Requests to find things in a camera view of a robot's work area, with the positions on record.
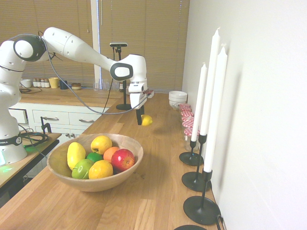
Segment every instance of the red apple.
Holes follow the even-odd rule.
[[[134,165],[134,155],[128,149],[119,149],[114,152],[111,164],[114,170],[123,172]]]

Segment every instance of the window blind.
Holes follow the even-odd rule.
[[[112,58],[109,43],[127,42],[121,57],[145,57],[150,89],[182,90],[188,17],[189,0],[101,0],[101,52]],[[110,78],[105,70],[102,76]]]
[[[57,27],[81,38],[93,47],[90,0],[10,0],[0,1],[0,43],[19,34],[38,35],[49,27]],[[69,60],[61,55],[53,58],[58,74],[69,84],[79,82],[93,87],[94,66]],[[23,78],[56,77],[49,61],[29,62]]]

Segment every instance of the kitchen cabinet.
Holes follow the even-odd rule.
[[[103,107],[91,107],[93,110],[103,112]],[[95,113],[85,106],[58,105],[42,103],[17,103],[9,109],[12,116],[24,128],[33,129],[35,132],[42,132],[41,117],[44,124],[50,123],[51,131],[61,133],[59,145],[78,137],[101,115]],[[44,158],[28,174],[29,177],[36,176],[47,166],[47,159]]]

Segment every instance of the white candle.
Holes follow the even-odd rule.
[[[217,54],[218,54],[219,46],[220,46],[220,36],[219,36],[218,30],[219,29],[215,31],[215,34],[212,37],[205,100],[203,103],[202,118],[201,118],[200,135],[202,136],[205,136],[208,133],[208,125],[209,125],[211,103],[212,103],[212,93],[213,93],[213,86],[214,86],[214,77],[215,77],[215,71],[216,71],[216,61],[217,61]]]
[[[212,171],[213,155],[219,122],[220,108],[225,80],[225,71],[227,64],[227,54],[223,47],[217,58],[216,76],[213,89],[212,108],[210,114],[209,131],[207,136],[206,156],[204,159],[203,170],[207,173]]]
[[[206,64],[204,63],[201,68],[201,76],[200,76],[200,83],[198,86],[191,141],[197,140],[197,131],[198,131],[198,124],[201,118],[201,106],[203,102],[203,95],[204,95],[205,84],[206,84],[206,75],[207,75],[207,67],[206,67]]]

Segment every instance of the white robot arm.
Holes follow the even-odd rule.
[[[71,60],[98,65],[110,71],[111,77],[117,81],[130,79],[130,103],[132,108],[137,109],[138,124],[142,123],[140,117],[148,89],[143,56],[130,54],[121,61],[114,61],[99,54],[75,35],[54,27],[46,29],[43,37],[22,35],[15,42],[5,41],[0,46],[0,150],[6,164],[27,156],[17,120],[8,109],[21,99],[19,82],[26,63],[48,60],[47,50]]]

